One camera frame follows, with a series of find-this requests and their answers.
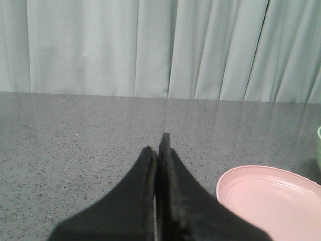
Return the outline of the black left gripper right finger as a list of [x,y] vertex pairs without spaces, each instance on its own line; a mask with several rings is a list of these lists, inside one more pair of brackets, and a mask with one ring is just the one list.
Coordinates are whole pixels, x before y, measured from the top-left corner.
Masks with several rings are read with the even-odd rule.
[[157,158],[158,240],[271,240],[205,190],[170,147],[163,133]]

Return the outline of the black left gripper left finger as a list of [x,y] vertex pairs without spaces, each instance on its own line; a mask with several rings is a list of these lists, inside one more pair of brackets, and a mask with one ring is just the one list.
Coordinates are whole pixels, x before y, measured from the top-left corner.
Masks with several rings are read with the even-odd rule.
[[107,195],[58,224],[49,240],[154,240],[156,159],[151,147],[143,148]]

